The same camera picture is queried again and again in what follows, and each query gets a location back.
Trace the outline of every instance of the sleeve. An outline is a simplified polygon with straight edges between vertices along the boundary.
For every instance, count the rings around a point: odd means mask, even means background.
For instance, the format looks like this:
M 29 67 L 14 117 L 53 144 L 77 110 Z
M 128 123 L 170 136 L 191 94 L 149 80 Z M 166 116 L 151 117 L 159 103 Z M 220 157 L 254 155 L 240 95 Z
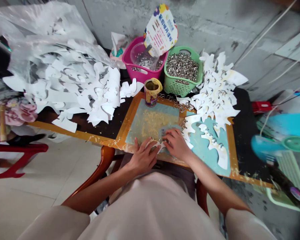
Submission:
M 39 215 L 18 240 L 77 240 L 89 223 L 89 215 L 55 206 Z
M 229 209 L 226 216 L 229 240 L 275 240 L 276 238 L 255 215 L 248 211 Z

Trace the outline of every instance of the finger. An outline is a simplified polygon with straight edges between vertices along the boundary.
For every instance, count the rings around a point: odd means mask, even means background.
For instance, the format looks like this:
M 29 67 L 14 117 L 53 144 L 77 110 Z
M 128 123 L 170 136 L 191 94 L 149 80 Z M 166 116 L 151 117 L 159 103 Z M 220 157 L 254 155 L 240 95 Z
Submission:
M 178 133 L 175 131 L 175 129 L 169 129 L 166 131 L 166 134 L 171 134 L 173 137 L 177 137 Z
M 167 142 L 163 142 L 163 145 L 168 149 L 169 153 L 171 153 L 173 151 L 173 148 L 171 147 L 171 145 Z
M 139 150 L 138 139 L 136 137 L 134 138 L 134 148 L 136 152 Z
M 139 148 L 140 152 L 143 152 L 147 143 L 150 141 L 151 137 L 148 137 L 146 140 L 143 141 L 143 143 L 141 143 L 141 146 Z
M 155 158 L 159 151 L 160 151 L 160 146 L 157 146 L 156 149 L 153 150 L 152 153 L 150 153 L 150 155 L 149 155 L 150 159 Z
M 157 144 L 156 141 L 153 141 L 153 142 L 149 143 L 149 145 L 148 145 L 147 148 L 144 150 L 144 152 L 147 153 L 147 154 L 149 154 L 151 148 L 152 148 L 154 145 L 156 145 L 156 144 Z
M 182 133 L 181 133 L 180 129 L 175 129 L 175 130 L 182 137 Z
M 175 138 L 171 135 L 165 135 L 162 137 L 162 139 L 168 139 L 169 142 L 173 142 L 175 140 Z

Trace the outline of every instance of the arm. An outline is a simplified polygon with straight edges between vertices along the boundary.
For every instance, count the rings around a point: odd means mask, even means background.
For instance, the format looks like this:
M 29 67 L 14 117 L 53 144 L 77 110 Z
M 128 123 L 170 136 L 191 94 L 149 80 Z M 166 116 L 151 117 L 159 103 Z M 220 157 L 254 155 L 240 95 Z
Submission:
M 246 210 L 253 213 L 250 208 L 189 149 L 179 129 L 168 130 L 166 134 L 163 139 L 168 139 L 169 144 L 166 142 L 163 143 L 168 151 L 190 166 L 224 216 L 226 216 L 230 208 Z
M 156 142 L 150 143 L 145 148 L 150 139 L 146 139 L 139 147 L 138 140 L 135 138 L 136 151 L 129 163 L 117 172 L 75 194 L 62 205 L 78 212 L 91 214 L 114 191 L 133 180 L 136 176 L 148 172 L 156 164 L 157 153 L 160 150 L 160 147 L 157 147 L 150 153 Z

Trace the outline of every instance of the concrete wall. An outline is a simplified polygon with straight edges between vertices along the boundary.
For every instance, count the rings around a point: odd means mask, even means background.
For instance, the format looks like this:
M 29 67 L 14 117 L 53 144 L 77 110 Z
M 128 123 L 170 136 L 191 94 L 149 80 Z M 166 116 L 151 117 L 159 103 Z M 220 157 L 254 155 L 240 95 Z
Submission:
M 7 0 L 10 4 L 18 0 Z M 249 46 L 286 8 L 272 0 L 63 0 L 76 5 L 104 48 L 112 48 L 110 33 L 142 36 L 155 7 L 166 3 L 179 30 L 177 45 L 198 52 L 225 51 L 226 63 L 236 63 Z M 300 14 L 289 11 L 240 62 L 235 70 L 249 82 L 252 101 L 267 100 L 283 89 L 300 86 L 300 63 L 273 84 L 294 61 L 273 53 L 300 32 Z

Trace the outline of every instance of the red stool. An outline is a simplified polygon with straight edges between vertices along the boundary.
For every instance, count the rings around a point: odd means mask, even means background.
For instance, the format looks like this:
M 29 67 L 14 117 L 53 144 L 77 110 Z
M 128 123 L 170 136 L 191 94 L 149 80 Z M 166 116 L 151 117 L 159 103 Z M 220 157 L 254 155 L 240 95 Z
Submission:
M 0 152 L 23 152 L 24 155 L 13 164 L 8 170 L 0 173 L 0 178 L 19 178 L 25 173 L 17 173 L 17 171 L 28 164 L 29 159 L 40 152 L 46 152 L 48 150 L 47 144 L 29 144 L 26 147 L 16 147 L 10 145 L 1 145 Z

